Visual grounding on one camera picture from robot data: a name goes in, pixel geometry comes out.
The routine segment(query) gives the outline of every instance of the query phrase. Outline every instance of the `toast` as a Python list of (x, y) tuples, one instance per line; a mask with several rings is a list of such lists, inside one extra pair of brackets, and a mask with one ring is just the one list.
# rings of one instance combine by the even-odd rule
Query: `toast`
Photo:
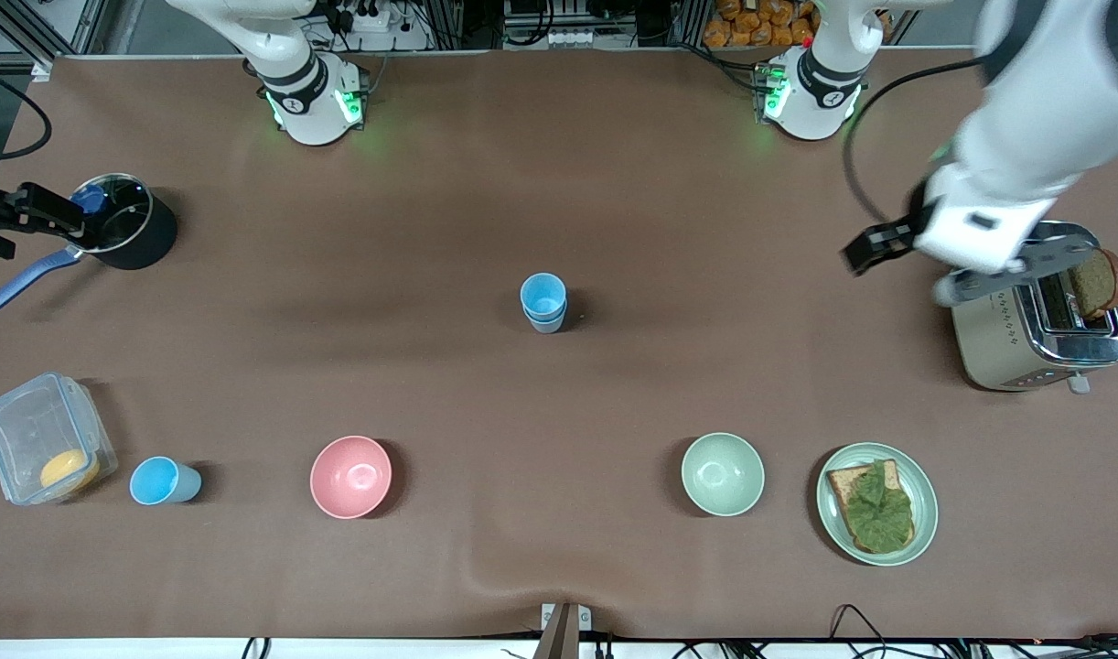
[[(860, 480), (861, 476), (868, 474), (870, 469), (872, 469), (872, 464), (861, 464), (860, 467), (835, 469), (827, 472), (827, 482), (831, 483), (832, 491), (835, 492), (835, 500), (840, 503), (840, 516), (844, 518), (844, 525), (847, 525), (849, 500), (851, 500), (853, 492), (855, 492), (856, 480)], [(901, 476), (897, 471), (896, 460), (884, 461), (884, 488), (890, 490), (901, 489)], [(913, 542), (915, 535), (916, 526), (910, 525), (909, 537), (904, 539), (904, 546), (909, 546), (909, 543)], [(860, 544), (855, 534), (852, 534), (852, 539), (855, 542), (858, 549), (875, 554), (875, 552)]]

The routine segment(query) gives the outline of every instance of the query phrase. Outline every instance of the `stacked blue cups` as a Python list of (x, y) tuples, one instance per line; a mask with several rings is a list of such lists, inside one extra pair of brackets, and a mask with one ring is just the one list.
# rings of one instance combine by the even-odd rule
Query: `stacked blue cups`
[(539, 272), (527, 276), (518, 292), (522, 301), (522, 313), (531, 326), (543, 335), (557, 332), (567, 313), (567, 286), (550, 272)]

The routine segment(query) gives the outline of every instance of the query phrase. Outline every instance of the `silver toaster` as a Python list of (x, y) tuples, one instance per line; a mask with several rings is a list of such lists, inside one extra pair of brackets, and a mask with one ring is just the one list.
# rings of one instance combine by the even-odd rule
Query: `silver toaster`
[[(1099, 246), (1089, 229), (1055, 220), (1040, 222), (1027, 241), (1076, 234)], [(1081, 318), (1065, 271), (955, 305), (953, 314), (965, 371), (987, 389), (1025, 392), (1065, 379), (1086, 394), (1091, 370), (1118, 363), (1118, 308)]]

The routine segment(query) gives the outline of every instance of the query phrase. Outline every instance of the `toast with green leaf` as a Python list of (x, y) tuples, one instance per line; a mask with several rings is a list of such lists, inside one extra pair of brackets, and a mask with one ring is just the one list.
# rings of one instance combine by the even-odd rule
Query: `toast with green leaf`
[(889, 554), (913, 542), (913, 502), (901, 489), (896, 460), (828, 471), (827, 480), (856, 547)]

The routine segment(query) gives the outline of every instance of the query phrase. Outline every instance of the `plate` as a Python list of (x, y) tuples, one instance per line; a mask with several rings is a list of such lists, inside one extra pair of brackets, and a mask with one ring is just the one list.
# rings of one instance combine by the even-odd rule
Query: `plate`
[[(836, 469), (846, 469), (860, 464), (872, 463), (873, 460), (896, 460), (897, 472), (901, 480), (901, 489), (913, 500), (913, 526), (916, 533), (913, 542), (910, 542), (904, 549), (892, 550), (889, 554), (870, 554), (860, 549), (849, 533), (843, 515), (840, 514), (840, 503), (832, 490), (832, 484), (827, 480), (827, 472)], [(846, 445), (835, 451), (835, 454), (823, 464), (823, 470), (818, 472), (818, 484), (815, 487), (815, 505), (818, 507), (818, 519), (823, 521), (823, 528), (827, 529), (827, 535), (832, 536), (840, 549), (847, 552), (847, 555), (868, 563), (870, 566), (904, 566), (906, 563), (921, 556), (929, 549), (929, 543), (937, 533), (937, 495), (932, 491), (932, 483), (929, 477), (913, 461), (890, 445), (881, 445), (875, 442), (861, 442), (859, 445)]]

